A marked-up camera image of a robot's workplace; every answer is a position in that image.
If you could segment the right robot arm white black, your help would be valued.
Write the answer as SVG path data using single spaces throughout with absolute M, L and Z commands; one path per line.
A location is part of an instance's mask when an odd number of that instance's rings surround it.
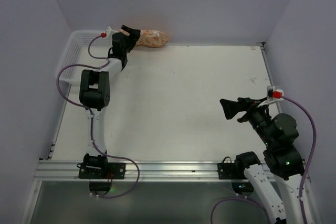
M 302 158 L 294 147 L 299 136 L 296 120 L 285 113 L 275 117 L 269 114 L 269 106 L 278 99 L 238 98 L 237 101 L 220 99 L 225 118 L 231 120 L 238 113 L 239 123 L 249 122 L 253 130 L 265 144 L 264 160 L 273 174 L 280 193 L 267 178 L 263 165 L 254 152 L 236 156 L 237 171 L 252 184 L 261 200 L 269 223 L 306 223 L 307 218 L 300 212 L 303 202 L 300 181 L 304 174 Z

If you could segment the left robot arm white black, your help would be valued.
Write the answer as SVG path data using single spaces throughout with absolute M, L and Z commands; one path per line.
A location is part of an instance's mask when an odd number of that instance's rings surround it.
M 111 47 L 102 67 L 83 70 L 80 80 L 79 101 L 86 109 L 88 118 L 89 144 L 83 165 L 106 170 L 107 149 L 104 141 L 104 116 L 110 102 L 110 78 L 121 72 L 128 63 L 127 55 L 140 39 L 141 31 L 125 25 L 119 32 L 109 27 L 99 38 L 110 38 Z

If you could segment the floral mesh laundry bag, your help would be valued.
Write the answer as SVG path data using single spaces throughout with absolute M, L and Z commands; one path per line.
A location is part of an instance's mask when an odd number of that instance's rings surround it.
M 136 46 L 159 48 L 169 42 L 169 36 L 158 30 L 140 30 L 140 38 L 136 42 Z

